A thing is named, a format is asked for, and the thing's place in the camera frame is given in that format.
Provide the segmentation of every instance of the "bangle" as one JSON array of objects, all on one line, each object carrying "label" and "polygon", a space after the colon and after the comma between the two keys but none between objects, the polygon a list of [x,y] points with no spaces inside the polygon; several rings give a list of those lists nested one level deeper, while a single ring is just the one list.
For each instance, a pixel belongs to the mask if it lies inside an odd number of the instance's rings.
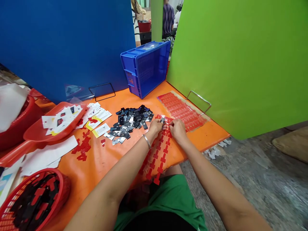
[{"label": "bangle", "polygon": [[147,137],[144,134],[142,136],[145,138],[146,142],[148,143],[149,149],[151,149],[151,145],[150,145],[150,142],[148,141]]}]

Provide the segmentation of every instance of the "concrete floor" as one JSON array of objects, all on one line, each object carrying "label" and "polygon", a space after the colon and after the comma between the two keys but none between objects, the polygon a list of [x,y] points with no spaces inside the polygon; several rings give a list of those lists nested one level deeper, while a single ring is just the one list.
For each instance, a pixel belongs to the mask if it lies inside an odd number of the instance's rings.
[{"label": "concrete floor", "polygon": [[[211,162],[234,181],[274,230],[308,230],[308,165],[278,151],[271,141],[288,133],[279,129],[243,141],[230,138],[225,155]],[[208,230],[225,230],[193,169],[181,164]]]}]

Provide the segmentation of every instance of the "green clothing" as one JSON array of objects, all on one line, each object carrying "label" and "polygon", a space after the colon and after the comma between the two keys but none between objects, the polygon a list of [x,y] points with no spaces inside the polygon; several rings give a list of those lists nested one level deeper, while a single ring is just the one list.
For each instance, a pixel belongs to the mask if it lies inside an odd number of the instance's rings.
[{"label": "green clothing", "polygon": [[207,231],[201,209],[196,208],[194,198],[184,175],[172,175],[160,179],[160,185],[150,185],[149,205],[136,213],[120,208],[114,230],[122,231],[138,215],[149,211],[172,212],[183,218],[196,230]]}]

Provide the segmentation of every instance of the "plastic basket handle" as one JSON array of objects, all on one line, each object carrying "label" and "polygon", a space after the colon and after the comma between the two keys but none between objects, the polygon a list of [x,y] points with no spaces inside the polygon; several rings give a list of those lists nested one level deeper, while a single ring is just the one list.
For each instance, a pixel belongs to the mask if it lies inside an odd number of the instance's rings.
[{"label": "plastic basket handle", "polygon": [[18,161],[23,154],[27,153],[34,145],[35,141],[27,140],[20,145],[18,145],[15,149],[10,151],[4,157],[0,159],[0,166],[2,167],[11,167],[16,161]]}]

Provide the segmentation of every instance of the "hand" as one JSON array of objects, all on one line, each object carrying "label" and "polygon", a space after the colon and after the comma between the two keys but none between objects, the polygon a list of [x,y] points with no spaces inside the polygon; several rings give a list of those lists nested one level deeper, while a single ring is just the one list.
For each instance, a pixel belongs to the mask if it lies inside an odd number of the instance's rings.
[{"label": "hand", "polygon": [[180,119],[172,120],[171,123],[169,124],[169,128],[172,136],[178,143],[183,142],[187,139],[185,124],[183,123],[182,120]]},{"label": "hand", "polygon": [[153,133],[157,137],[158,133],[162,130],[166,130],[167,124],[160,122],[160,119],[152,120],[149,132]]}]

